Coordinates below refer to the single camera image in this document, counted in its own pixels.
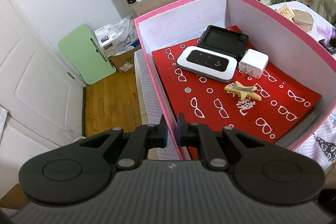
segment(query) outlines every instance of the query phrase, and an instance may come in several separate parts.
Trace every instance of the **cardboard box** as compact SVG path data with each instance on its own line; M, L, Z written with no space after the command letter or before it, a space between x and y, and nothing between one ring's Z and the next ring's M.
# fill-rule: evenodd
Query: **cardboard box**
M115 67L121 74L135 71L134 68L134 52L141 49L141 45L135 47L134 49L124 52L123 54L110 56L110 60L113 62Z

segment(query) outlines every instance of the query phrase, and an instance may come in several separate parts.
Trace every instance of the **red cloth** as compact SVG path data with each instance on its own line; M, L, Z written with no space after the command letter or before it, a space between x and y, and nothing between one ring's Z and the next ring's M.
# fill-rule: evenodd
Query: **red cloth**
M229 29L241 32L236 26ZM184 113L187 122L207 124L214 131L232 125L274 143L305 118L321 97L270 62L261 78L249 77L236 69L230 82L256 85L255 92L262 97L261 101L242 101L237 95L233 97L232 93L224 90L230 83L221 83L177 67L176 61L182 51L188 46L196 46L197 40L152 52L173 112L175 115Z

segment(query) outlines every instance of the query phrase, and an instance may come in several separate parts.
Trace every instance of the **black phone case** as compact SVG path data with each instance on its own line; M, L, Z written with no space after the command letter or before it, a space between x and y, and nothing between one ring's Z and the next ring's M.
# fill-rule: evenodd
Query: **black phone case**
M247 34L209 25L198 47L231 56L239 62L245 54L248 39Z

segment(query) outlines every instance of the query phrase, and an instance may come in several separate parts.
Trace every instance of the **wooden floor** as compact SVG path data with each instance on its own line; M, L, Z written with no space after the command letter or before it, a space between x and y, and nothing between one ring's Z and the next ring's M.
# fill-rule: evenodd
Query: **wooden floor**
M27 204L27 202L20 184L16 184L3 198L0 199L0 208L20 210Z
M101 133L113 127L124 132L141 125L135 72L116 72L86 86L85 135Z

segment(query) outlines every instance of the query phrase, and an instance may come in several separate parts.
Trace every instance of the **white charger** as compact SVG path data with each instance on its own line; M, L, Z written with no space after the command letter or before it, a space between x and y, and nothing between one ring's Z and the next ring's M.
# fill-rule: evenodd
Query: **white charger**
M241 72L260 78L268 63L268 55L248 49L240 60L238 68Z

